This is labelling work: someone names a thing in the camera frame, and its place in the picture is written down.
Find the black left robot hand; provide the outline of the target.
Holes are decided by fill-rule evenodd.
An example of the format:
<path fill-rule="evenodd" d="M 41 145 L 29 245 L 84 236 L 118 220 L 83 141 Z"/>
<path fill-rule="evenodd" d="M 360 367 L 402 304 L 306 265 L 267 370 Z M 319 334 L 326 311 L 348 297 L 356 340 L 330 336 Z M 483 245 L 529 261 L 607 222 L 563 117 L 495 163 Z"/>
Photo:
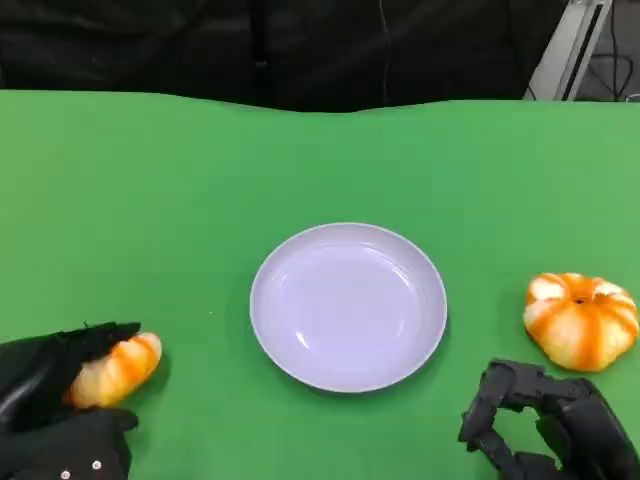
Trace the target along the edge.
<path fill-rule="evenodd" d="M 1 345 L 1 476 L 4 479 L 126 479 L 128 409 L 78 409 L 63 397 L 84 363 L 130 339 L 137 323 L 108 322 Z"/>

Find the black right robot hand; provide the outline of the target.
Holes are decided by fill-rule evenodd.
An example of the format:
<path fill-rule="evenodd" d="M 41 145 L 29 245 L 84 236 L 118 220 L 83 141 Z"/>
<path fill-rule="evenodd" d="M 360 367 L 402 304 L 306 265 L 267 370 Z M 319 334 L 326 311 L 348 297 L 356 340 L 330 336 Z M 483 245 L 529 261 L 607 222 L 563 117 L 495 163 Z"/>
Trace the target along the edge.
<path fill-rule="evenodd" d="M 554 457 L 514 452 L 494 429 L 500 409 L 536 411 L 536 429 Z M 556 379 L 544 368 L 494 359 L 483 371 L 458 441 L 481 451 L 501 479 L 637 479 L 639 454 L 597 387 Z"/>

